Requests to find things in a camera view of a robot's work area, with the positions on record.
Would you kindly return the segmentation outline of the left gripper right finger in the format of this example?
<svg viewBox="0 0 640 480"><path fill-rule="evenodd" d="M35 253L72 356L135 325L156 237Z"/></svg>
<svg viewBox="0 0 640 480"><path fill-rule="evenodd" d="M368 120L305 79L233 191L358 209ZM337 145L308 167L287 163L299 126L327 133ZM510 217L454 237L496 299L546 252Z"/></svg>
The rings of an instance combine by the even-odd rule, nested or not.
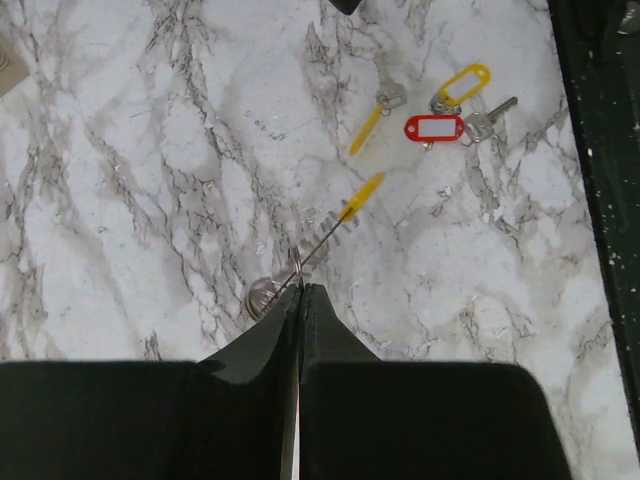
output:
<svg viewBox="0 0 640 480"><path fill-rule="evenodd" d="M300 475L304 479L568 479L536 379L514 364L384 361L303 296Z"/></svg>

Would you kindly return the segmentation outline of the yellow tag key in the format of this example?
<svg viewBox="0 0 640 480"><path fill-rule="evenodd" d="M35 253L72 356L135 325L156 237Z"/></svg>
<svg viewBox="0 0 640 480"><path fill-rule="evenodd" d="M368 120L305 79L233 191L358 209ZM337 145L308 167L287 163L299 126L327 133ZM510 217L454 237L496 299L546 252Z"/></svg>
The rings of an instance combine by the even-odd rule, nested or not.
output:
<svg viewBox="0 0 640 480"><path fill-rule="evenodd" d="M406 102L407 93L402 84L394 81L383 83L376 93L375 107L356 134L350 146L349 154L356 155L375 129L379 120L383 116L388 116L393 109L405 105Z"/></svg>

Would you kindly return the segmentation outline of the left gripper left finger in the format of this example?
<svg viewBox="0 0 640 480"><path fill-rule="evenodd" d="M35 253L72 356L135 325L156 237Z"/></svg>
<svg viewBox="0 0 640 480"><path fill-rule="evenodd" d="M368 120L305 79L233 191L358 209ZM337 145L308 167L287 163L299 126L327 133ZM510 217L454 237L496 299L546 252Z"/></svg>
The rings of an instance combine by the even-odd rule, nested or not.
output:
<svg viewBox="0 0 640 480"><path fill-rule="evenodd" d="M302 292L193 361L1 366L5 479L288 479Z"/></svg>

